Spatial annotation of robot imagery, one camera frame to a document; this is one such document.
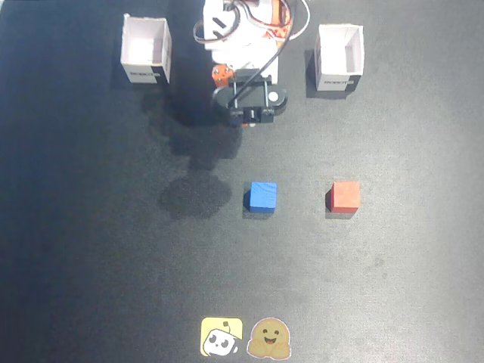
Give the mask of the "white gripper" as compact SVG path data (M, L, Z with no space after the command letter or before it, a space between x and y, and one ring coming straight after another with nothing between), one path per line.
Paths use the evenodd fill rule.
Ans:
M212 78L216 88L227 87L238 70L261 69L277 50L212 51Z

